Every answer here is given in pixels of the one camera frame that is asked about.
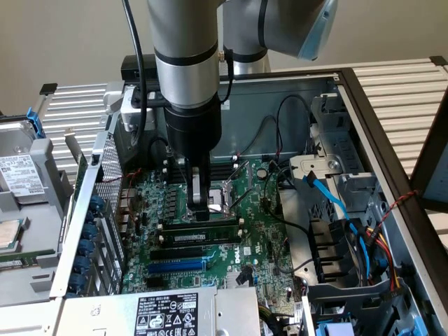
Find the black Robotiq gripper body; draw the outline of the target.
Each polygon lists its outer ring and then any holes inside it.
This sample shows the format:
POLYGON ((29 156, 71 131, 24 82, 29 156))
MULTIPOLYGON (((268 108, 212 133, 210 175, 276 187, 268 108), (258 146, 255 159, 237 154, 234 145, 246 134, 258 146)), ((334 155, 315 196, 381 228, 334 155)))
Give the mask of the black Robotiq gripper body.
POLYGON ((170 146, 188 160, 208 156, 221 139, 221 102, 211 99, 197 108, 164 109, 170 146))

